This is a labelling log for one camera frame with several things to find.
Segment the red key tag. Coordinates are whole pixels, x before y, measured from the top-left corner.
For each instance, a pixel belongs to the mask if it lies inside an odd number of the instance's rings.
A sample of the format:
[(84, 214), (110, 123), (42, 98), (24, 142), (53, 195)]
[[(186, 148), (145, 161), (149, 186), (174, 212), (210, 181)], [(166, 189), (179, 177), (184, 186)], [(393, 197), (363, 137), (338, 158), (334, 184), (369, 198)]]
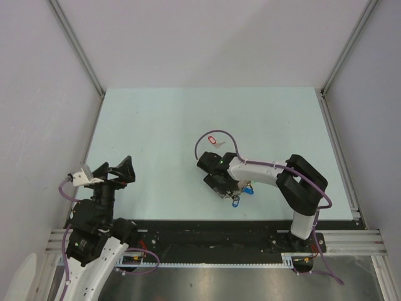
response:
[(217, 141), (213, 136), (208, 136), (208, 141), (212, 144), (212, 145), (217, 145)]

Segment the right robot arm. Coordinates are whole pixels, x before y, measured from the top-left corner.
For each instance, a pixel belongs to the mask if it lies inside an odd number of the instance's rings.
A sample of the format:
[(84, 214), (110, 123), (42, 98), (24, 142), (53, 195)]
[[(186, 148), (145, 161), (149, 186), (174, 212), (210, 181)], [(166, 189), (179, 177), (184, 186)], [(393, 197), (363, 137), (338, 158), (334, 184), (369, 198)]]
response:
[(293, 210), (293, 221), (284, 246), (292, 251), (305, 252), (311, 245), (311, 232), (316, 212), (328, 181), (302, 156), (293, 154), (283, 164), (245, 162), (233, 152), (219, 156), (204, 152), (197, 167), (206, 173), (204, 182), (222, 199), (239, 204), (240, 195), (253, 191), (252, 182), (279, 189)]

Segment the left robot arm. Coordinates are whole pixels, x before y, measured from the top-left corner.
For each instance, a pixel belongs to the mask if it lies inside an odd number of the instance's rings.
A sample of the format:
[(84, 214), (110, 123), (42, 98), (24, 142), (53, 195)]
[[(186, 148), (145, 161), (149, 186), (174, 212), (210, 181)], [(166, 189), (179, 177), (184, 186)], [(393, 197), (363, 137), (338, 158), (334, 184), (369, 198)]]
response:
[(65, 268), (56, 300), (98, 300), (118, 259), (138, 244), (135, 223), (114, 219), (115, 192), (135, 182), (131, 156), (68, 174), (60, 194), (73, 203), (61, 242)]

